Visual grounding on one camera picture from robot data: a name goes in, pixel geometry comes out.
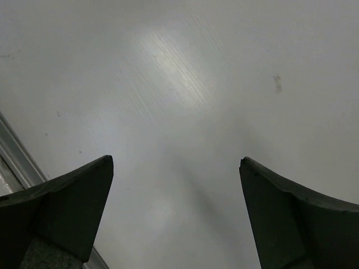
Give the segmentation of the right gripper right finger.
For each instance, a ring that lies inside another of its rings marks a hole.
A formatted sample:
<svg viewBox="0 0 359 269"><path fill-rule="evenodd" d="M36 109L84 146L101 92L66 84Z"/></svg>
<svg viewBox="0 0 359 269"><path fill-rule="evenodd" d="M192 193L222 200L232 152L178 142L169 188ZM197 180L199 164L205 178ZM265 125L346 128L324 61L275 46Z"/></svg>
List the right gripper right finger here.
<svg viewBox="0 0 359 269"><path fill-rule="evenodd" d="M240 163L261 268L358 268L358 205Z"/></svg>

